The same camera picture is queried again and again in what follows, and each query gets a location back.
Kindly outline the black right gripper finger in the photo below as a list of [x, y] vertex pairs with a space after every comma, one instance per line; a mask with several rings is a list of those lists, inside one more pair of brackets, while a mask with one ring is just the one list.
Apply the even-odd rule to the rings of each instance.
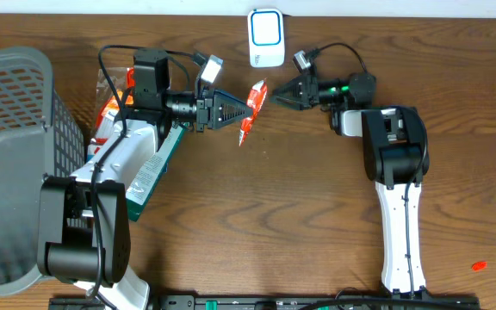
[[297, 111], [302, 111], [306, 108], [303, 102], [299, 102], [281, 96], [272, 96], [270, 98], [270, 101], [285, 108], [293, 109]]
[[292, 96], [301, 97], [305, 91], [304, 84], [306, 83], [307, 76], [300, 75], [286, 82], [284, 85], [275, 88], [272, 92], [273, 96]]

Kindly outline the red snack stick packet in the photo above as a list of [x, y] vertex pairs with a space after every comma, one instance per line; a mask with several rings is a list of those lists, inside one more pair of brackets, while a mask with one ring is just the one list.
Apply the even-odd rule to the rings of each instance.
[[241, 121], [240, 131], [239, 131], [239, 146], [242, 146], [251, 131], [254, 121], [257, 118], [258, 113], [264, 105], [268, 92], [268, 86], [266, 80], [260, 80], [255, 83], [250, 90], [249, 96], [246, 101], [246, 105], [252, 109], [251, 114]]

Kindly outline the red packaged item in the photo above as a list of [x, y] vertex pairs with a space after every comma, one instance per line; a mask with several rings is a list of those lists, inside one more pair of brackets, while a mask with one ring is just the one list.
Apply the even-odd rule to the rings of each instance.
[[[133, 67], [111, 67], [108, 69], [108, 74], [116, 87], [119, 98], [122, 98], [124, 90], [132, 89], [135, 85]], [[87, 148], [88, 160], [91, 160], [96, 155], [110, 137], [113, 132], [115, 117], [119, 112], [117, 99], [109, 88], [108, 81], [102, 74], [102, 71], [98, 72], [95, 112], [95, 125], [92, 130], [93, 137]], [[172, 124], [173, 122], [169, 121], [170, 130]], [[159, 138], [158, 141], [162, 145], [165, 139]]]

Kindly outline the green packaged item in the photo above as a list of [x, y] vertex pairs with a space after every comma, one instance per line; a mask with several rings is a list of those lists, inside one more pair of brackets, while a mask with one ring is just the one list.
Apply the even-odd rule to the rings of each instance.
[[173, 125], [160, 149], [144, 163], [127, 189], [127, 214], [131, 221], [140, 218], [160, 178], [167, 172], [168, 163], [184, 132], [184, 127]]

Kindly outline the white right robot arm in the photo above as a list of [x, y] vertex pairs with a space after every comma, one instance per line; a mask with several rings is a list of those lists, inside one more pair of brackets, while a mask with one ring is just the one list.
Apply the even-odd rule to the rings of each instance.
[[373, 106], [375, 91], [376, 79], [367, 72], [328, 81], [303, 73], [275, 88], [270, 100], [294, 110], [321, 107], [331, 130], [361, 139], [365, 173], [381, 206], [381, 283], [391, 295], [414, 296], [425, 287], [418, 214], [430, 164], [427, 132], [414, 108]]

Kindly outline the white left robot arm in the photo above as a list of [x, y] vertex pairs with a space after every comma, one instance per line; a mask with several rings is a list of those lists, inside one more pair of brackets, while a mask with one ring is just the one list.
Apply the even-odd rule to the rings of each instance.
[[127, 189], [161, 148], [173, 123], [197, 132], [218, 129], [251, 116], [235, 96], [213, 88], [223, 66], [214, 55], [192, 53], [200, 70], [185, 91], [171, 89], [169, 63], [176, 51], [137, 46], [134, 85], [117, 90], [104, 77], [118, 104], [111, 136], [91, 160], [68, 177], [48, 177], [40, 189], [36, 264], [43, 276], [83, 288], [83, 306], [149, 309], [149, 284], [129, 266], [131, 239]]

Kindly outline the white barcode scanner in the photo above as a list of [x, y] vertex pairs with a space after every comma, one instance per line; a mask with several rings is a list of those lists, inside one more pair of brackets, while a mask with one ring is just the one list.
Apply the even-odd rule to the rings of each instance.
[[247, 23], [251, 66], [281, 66], [285, 59], [282, 12], [278, 9], [254, 9], [247, 16]]

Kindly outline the grey plastic basket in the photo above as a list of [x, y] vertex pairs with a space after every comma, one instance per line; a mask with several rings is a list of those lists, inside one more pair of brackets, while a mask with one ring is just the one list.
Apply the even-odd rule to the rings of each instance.
[[54, 89], [48, 57], [0, 49], [0, 297], [40, 280], [40, 189], [84, 164], [84, 137]]

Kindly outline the small red floor marker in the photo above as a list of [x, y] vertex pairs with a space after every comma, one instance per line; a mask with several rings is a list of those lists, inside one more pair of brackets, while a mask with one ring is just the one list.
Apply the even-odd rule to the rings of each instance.
[[485, 269], [486, 267], [487, 267], [487, 261], [479, 261], [479, 262], [473, 263], [471, 266], [471, 269], [473, 271], [479, 271], [479, 270]]

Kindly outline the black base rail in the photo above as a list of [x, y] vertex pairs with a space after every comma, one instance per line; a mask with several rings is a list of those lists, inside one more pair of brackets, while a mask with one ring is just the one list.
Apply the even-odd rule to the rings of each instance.
[[288, 309], [479, 309], [474, 296], [434, 296], [425, 288], [414, 295], [393, 293], [382, 296], [344, 289], [335, 296], [197, 296], [148, 292], [134, 299], [118, 289], [100, 290], [94, 300], [53, 297], [49, 310], [66, 309], [152, 309], [152, 310], [288, 310]]

